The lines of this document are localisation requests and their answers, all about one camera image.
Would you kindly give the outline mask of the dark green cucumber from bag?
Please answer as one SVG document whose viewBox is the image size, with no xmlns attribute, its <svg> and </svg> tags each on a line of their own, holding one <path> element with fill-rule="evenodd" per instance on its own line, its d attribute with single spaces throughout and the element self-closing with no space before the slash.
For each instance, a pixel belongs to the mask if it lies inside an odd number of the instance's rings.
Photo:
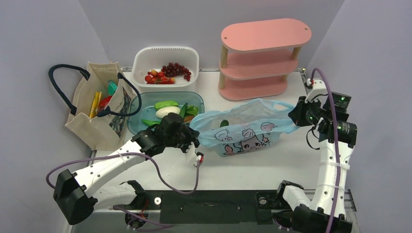
<svg viewBox="0 0 412 233">
<path fill-rule="evenodd" d="M 223 121 L 220 123 L 220 127 L 226 127 L 226 126 L 228 126 L 228 125 L 229 125 L 228 120 L 223 120 Z"/>
</svg>

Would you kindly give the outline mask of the beige canvas tote bag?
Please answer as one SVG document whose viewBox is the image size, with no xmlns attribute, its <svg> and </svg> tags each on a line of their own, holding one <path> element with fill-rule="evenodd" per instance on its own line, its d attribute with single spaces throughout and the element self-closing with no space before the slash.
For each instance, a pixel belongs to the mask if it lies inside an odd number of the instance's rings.
<svg viewBox="0 0 412 233">
<path fill-rule="evenodd" d="M 73 99 L 70 100 L 57 85 L 54 72 L 59 68 L 78 71 L 82 75 Z M 118 63 L 88 63 L 87 68 L 58 64 L 49 69 L 51 84 L 69 107 L 65 126 L 92 150 L 115 150 L 124 144 L 131 102 L 139 97 L 138 90 L 128 81 Z"/>
</svg>

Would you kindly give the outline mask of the blue plastic grocery bag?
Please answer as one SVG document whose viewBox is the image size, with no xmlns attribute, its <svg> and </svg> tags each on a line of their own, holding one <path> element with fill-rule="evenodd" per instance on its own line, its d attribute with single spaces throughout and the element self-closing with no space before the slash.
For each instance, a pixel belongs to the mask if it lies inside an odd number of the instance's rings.
<svg viewBox="0 0 412 233">
<path fill-rule="evenodd" d="M 288 113 L 294 105 L 278 100 L 254 99 L 227 111 L 207 111 L 189 124 L 200 133 L 198 140 L 220 157 L 254 152 L 275 144 L 281 134 L 298 127 Z M 220 127 L 223 120 L 229 125 Z"/>
</svg>

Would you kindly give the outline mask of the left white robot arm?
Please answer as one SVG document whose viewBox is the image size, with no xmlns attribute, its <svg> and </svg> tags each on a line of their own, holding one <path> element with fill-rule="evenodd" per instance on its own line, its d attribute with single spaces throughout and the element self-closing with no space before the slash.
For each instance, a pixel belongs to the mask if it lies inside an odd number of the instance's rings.
<svg viewBox="0 0 412 233">
<path fill-rule="evenodd" d="M 200 133 L 183 122 L 179 114 L 170 113 L 161 122 L 139 131 L 118 151 L 97 162 L 71 172 L 61 171 L 54 185 L 53 199 L 69 225 L 76 225 L 87 219 L 94 211 L 124 206 L 138 209 L 147 204 L 148 197 L 143 187 L 135 180 L 125 181 L 117 186 L 105 184 L 129 168 L 146 162 L 154 162 L 155 155 L 165 148 L 178 148 L 186 161 L 197 170 L 203 159 L 198 151 Z"/>
</svg>

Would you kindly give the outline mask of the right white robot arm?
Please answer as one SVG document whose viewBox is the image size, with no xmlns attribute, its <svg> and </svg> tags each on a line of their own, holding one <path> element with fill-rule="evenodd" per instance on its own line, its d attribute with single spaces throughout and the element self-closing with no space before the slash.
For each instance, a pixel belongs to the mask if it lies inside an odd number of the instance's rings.
<svg viewBox="0 0 412 233">
<path fill-rule="evenodd" d="M 301 185 L 283 181 L 275 194 L 280 208 L 292 210 L 292 229 L 300 233 L 349 233 L 344 194 L 349 159 L 357 139 L 357 126 L 347 122 L 351 97 L 333 92 L 333 102 L 322 105 L 320 95 L 307 101 L 305 96 L 288 116 L 299 127 L 310 126 L 319 132 L 320 167 L 317 186 L 309 199 Z"/>
</svg>

